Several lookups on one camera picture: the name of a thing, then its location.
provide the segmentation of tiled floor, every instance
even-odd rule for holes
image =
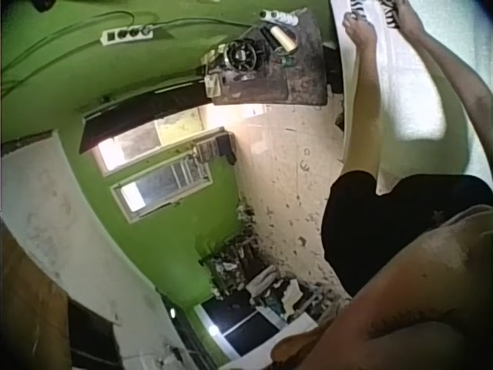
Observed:
[[[266,253],[282,271],[346,298],[320,240],[330,186],[342,168],[343,133],[334,125],[342,99],[335,95],[323,107],[255,106],[259,114],[246,119],[244,106],[229,106],[220,115],[235,134],[238,187],[255,211]]]

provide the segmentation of wall socket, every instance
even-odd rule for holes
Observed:
[[[150,40],[154,37],[154,32],[151,27],[151,25],[131,25],[130,27],[107,29],[102,32],[99,40],[103,46],[116,45],[123,42]]]

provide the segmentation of spool of thread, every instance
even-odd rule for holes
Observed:
[[[270,29],[270,33],[272,36],[276,38],[276,40],[280,43],[286,52],[292,52],[296,48],[296,43],[292,40],[291,37],[286,35],[286,33],[279,27],[278,25],[273,26]]]
[[[260,32],[262,33],[262,36],[267,40],[267,43],[269,44],[272,50],[276,50],[277,48],[280,48],[280,43],[276,40],[274,36],[270,34],[270,31],[267,27],[262,27],[260,29]]]
[[[300,21],[295,15],[285,12],[279,12],[277,10],[263,10],[262,12],[260,12],[260,19],[265,22],[292,26],[297,25]]]

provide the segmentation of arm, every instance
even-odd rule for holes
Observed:
[[[408,0],[397,0],[397,22],[403,36],[417,48],[424,49],[438,64],[462,101],[478,134],[493,172],[493,95],[481,77],[451,50],[429,35]]]
[[[354,96],[353,122],[347,158],[342,174],[354,170],[378,175],[381,151],[380,83],[377,71],[377,35],[373,26],[361,17],[344,16],[347,34],[356,44],[360,57]]]

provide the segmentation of ceiling light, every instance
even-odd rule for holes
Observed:
[[[219,328],[215,325],[209,326],[209,334],[211,337],[215,337],[220,333]]]

